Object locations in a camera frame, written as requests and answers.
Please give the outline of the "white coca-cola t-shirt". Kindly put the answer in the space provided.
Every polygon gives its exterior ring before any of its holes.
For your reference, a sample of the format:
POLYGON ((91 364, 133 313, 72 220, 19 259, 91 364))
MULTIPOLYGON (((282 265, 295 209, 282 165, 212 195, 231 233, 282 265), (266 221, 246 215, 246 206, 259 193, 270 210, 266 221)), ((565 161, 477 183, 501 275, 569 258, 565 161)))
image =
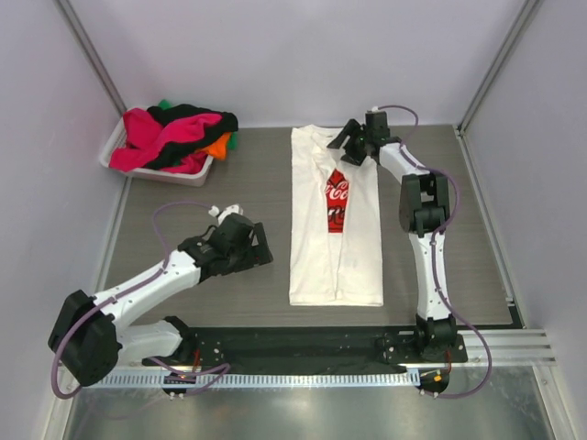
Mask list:
POLYGON ((352 165, 329 147, 337 128, 291 132, 292 232, 289 302, 295 306, 383 305, 377 164, 352 165))

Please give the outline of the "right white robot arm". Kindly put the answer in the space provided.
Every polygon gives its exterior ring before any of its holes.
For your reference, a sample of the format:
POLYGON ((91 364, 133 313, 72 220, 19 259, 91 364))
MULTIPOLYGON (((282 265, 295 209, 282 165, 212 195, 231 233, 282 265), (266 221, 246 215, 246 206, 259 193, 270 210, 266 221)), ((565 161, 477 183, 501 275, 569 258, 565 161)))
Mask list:
POLYGON ((424 362, 442 362, 458 336, 444 260, 450 179, 425 166, 392 135, 387 109, 368 111, 363 123, 350 119, 327 147, 343 149, 342 160, 350 165, 373 159, 400 183, 399 223, 412 246, 418 288, 414 336, 404 347, 424 362))

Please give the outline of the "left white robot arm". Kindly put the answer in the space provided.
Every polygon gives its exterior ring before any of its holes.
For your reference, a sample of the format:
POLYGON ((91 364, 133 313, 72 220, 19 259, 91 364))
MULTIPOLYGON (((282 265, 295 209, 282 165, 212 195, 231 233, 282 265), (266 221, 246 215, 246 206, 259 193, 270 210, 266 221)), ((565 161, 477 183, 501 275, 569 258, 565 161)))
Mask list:
POLYGON ((92 295, 69 294, 50 333, 52 369, 64 366, 82 387, 115 367, 144 358, 188 364, 194 335, 177 317, 138 325, 145 313, 173 295, 216 276, 250 270, 273 260, 264 225, 224 211, 203 235, 186 238, 165 258, 134 278, 92 295))

